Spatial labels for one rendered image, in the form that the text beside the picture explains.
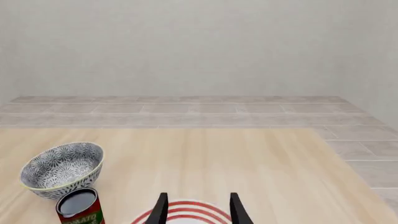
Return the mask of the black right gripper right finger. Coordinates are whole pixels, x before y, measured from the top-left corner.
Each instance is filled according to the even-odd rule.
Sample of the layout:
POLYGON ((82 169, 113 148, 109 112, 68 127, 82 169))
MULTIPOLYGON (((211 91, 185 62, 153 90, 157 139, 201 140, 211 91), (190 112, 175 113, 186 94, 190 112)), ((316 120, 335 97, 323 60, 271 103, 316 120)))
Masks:
POLYGON ((229 210, 232 224, 254 224, 236 192, 230 194, 229 210))

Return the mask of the patterned black and white bowl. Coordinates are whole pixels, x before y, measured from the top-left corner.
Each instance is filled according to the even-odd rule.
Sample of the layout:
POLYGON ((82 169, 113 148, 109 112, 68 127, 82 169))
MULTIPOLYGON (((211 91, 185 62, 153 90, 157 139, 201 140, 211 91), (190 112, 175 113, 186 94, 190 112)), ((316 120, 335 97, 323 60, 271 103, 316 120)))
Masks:
POLYGON ((72 142, 41 152, 21 170, 24 187, 39 197, 58 200, 80 188, 92 187, 104 162, 102 147, 72 142))

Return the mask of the white plate with red rings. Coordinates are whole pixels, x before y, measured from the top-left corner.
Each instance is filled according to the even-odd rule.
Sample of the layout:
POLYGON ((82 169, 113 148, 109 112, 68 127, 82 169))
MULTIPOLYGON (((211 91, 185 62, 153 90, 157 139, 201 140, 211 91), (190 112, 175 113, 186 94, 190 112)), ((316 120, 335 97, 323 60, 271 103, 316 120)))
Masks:
POLYGON ((164 224, 233 224, 229 212, 212 203, 194 199, 168 201, 164 224))

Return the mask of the red tomato sauce tin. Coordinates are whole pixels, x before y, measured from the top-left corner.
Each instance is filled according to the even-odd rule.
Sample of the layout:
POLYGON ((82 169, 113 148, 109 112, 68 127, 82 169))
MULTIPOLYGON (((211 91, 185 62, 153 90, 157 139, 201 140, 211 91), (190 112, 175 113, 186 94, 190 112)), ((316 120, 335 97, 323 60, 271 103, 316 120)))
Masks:
POLYGON ((67 193, 55 208, 61 224, 105 224, 98 193, 93 188, 67 193))

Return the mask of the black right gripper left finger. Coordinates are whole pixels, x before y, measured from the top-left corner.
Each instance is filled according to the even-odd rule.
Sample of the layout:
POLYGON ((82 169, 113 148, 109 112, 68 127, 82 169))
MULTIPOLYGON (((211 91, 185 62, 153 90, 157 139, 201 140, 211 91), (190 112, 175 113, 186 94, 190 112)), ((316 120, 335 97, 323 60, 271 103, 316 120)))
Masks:
POLYGON ((168 194, 162 192, 159 195, 157 203, 153 207, 150 215, 145 221, 145 224, 166 224, 168 209, 169 209, 168 194))

